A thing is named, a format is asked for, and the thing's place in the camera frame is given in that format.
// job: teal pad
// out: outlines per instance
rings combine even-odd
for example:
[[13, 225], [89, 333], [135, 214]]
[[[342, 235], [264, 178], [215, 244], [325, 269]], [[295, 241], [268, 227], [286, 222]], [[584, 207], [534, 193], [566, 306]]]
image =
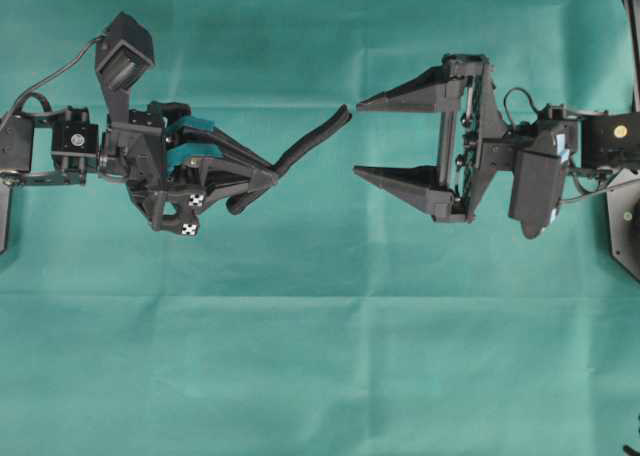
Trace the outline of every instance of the teal pad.
[[[195, 118], [193, 116], [183, 116], [175, 123], [167, 126], [164, 130], [165, 136], [177, 133], [182, 128], [193, 128], [201, 131], [213, 131], [216, 127], [213, 121], [208, 119]], [[180, 166], [185, 159], [193, 156], [210, 156], [213, 158], [221, 158], [222, 151], [213, 143], [185, 143], [167, 151], [167, 174], [171, 174], [173, 170]]]

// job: checkered marker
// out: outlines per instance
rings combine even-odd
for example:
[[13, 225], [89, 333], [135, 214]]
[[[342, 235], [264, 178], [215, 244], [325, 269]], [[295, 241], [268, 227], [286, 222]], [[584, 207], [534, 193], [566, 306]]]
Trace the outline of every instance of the checkered marker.
[[182, 225], [182, 234], [184, 236], [195, 236], [198, 232], [197, 224], [183, 224]]
[[196, 208], [202, 207], [202, 203], [204, 201], [204, 194], [191, 194], [189, 195], [189, 206], [194, 206]]

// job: wire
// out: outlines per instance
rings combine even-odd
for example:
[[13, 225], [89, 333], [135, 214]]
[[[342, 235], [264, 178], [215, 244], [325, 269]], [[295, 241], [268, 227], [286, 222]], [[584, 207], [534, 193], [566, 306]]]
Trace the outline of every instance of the wire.
[[28, 87], [27, 89], [25, 89], [20, 94], [20, 96], [18, 96], [18, 98], [15, 100], [15, 102], [9, 108], [9, 111], [7, 111], [6, 114], [4, 115], [4, 117], [2, 118], [2, 123], [0, 123], [0, 134], [2, 133], [2, 130], [5, 128], [7, 123], [9, 122], [9, 119], [11, 119], [11, 116], [13, 116], [15, 114], [16, 110], [18, 108], [21, 108], [24, 105], [24, 102], [27, 99], [29, 99], [30, 97], [33, 97], [34, 94], [39, 94], [39, 93], [35, 93], [36, 89], [40, 88], [41, 86], [44, 86], [48, 82], [52, 81], [53, 79], [55, 79], [58, 76], [60, 76], [62, 73], [68, 71], [73, 66], [75, 66], [76, 63], [78, 61], [80, 61], [82, 59], [82, 57], [87, 53], [87, 51], [89, 51], [89, 49], [91, 49], [91, 46], [96, 44], [98, 41], [101, 41], [103, 37], [104, 36], [98, 36], [98, 37], [93, 38], [92, 40], [88, 41], [87, 44], [84, 45], [84, 47], [80, 50], [80, 52], [71, 61], [69, 61], [64, 66], [62, 66], [60, 69], [58, 69], [58, 70], [54, 71], [53, 73], [51, 73], [46, 78], [41, 79], [40, 81], [38, 81], [34, 85], [32, 85], [32, 86]]
[[632, 186], [632, 185], [638, 184], [638, 183], [640, 183], [640, 178], [632, 179], [631, 181], [625, 181], [624, 183], [620, 183], [620, 184], [614, 184], [613, 186], [605, 186], [602, 189], [598, 189], [596, 191], [590, 191], [587, 194], [582, 194], [582, 195], [576, 196], [574, 198], [561, 199], [560, 200], [560, 204], [577, 203], [578, 201], [582, 201], [582, 200], [587, 199], [587, 198], [589, 198], [591, 196], [596, 196], [598, 194], [603, 194], [603, 193], [606, 193], [607, 191], [616, 191], [618, 189], [626, 188], [627, 186]]
[[507, 91], [507, 94], [504, 95], [504, 99], [502, 100], [502, 105], [504, 106], [504, 112], [507, 115], [507, 119], [509, 120], [509, 123], [511, 124], [512, 129], [514, 129], [516, 125], [513, 122], [513, 118], [511, 117], [511, 112], [509, 111], [509, 106], [507, 103], [508, 103], [509, 96], [514, 91], [520, 91], [522, 94], [524, 94], [527, 97], [527, 100], [529, 101], [529, 107], [533, 110], [534, 113], [536, 113], [536, 115], [540, 114], [540, 110], [536, 107], [536, 103], [533, 102], [533, 97], [531, 96], [531, 93], [529, 93], [529, 91], [527, 91], [524, 88], [521, 88], [520, 86], [511, 88], [509, 91]]
[[40, 106], [42, 106], [42, 111], [44, 111], [45, 113], [48, 113], [51, 111], [51, 104], [49, 103], [49, 100], [46, 98], [46, 96], [44, 94], [41, 93], [36, 93], [36, 92], [32, 92], [29, 93], [27, 95], [26, 98], [24, 98], [24, 100], [22, 101], [22, 104], [20, 105], [19, 108], [16, 108], [16, 111], [22, 113], [22, 108], [24, 107], [24, 103], [26, 103], [29, 98], [33, 98], [36, 99], [40, 102]]

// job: green fabric backdrop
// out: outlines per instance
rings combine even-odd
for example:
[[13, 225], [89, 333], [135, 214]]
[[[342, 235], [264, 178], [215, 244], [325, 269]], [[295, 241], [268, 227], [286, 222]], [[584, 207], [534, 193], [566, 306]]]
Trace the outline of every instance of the green fabric backdrop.
[[[487, 54], [499, 99], [520, 85], [539, 104], [622, 112], [631, 96], [620, 0], [0, 0], [1, 107], [120, 10], [155, 42], [134, 105], [188, 102], [271, 160], [445, 52]], [[104, 127], [92, 56], [44, 92]], [[604, 201], [527, 241], [508, 174], [472, 225], [434, 225], [352, 174], [435, 161], [438, 124], [357, 114], [246, 213], [205, 213], [193, 239], [153, 233], [93, 177], [18, 191], [0, 259], [0, 454], [640, 446], [640, 286], [609, 257]]]

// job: screw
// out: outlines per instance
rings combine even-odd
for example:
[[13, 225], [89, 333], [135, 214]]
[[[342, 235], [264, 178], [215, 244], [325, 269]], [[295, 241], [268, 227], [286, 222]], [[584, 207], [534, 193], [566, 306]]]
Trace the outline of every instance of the screw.
[[613, 135], [618, 139], [626, 137], [627, 134], [629, 134], [629, 130], [624, 124], [619, 124], [613, 129]]
[[82, 136], [80, 133], [74, 134], [73, 136], [71, 136], [71, 144], [76, 147], [82, 146], [84, 144], [84, 136]]

